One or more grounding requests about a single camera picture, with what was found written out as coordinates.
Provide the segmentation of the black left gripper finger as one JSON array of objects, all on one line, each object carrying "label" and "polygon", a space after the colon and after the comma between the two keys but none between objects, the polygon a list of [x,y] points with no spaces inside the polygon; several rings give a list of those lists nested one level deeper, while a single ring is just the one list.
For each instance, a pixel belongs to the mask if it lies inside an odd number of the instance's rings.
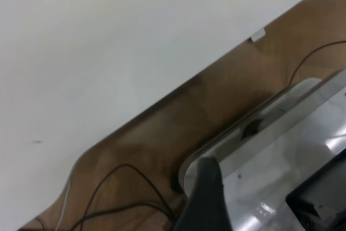
[{"label": "black left gripper finger", "polygon": [[199,160],[194,188],[174,230],[232,230],[215,158]]}]

